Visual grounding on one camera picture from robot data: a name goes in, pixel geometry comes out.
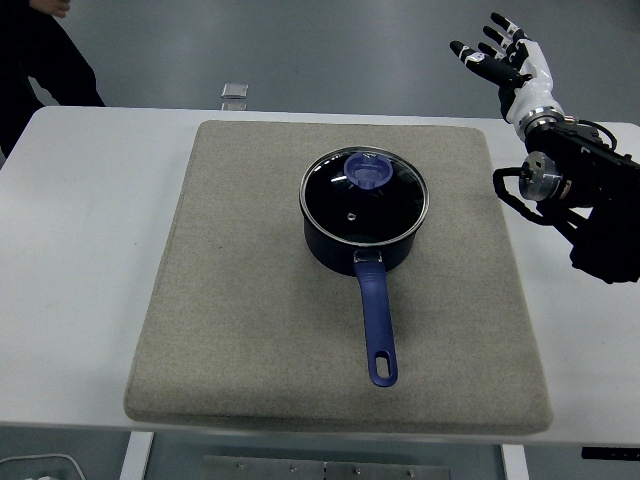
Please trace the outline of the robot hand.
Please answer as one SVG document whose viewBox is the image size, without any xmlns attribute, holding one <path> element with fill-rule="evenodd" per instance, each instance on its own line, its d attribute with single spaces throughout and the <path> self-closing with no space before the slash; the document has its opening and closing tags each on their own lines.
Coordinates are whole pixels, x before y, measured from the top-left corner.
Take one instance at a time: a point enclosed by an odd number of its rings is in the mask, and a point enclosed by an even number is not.
<svg viewBox="0 0 640 480">
<path fill-rule="evenodd" d="M 500 112 L 507 123 L 518 126 L 536 109 L 561 113 L 539 44 L 501 14 L 492 13 L 491 20 L 494 25 L 485 26 L 483 33 L 494 46 L 479 43 L 471 48 L 454 40 L 449 44 L 453 54 L 469 71 L 498 87 Z"/>
</svg>

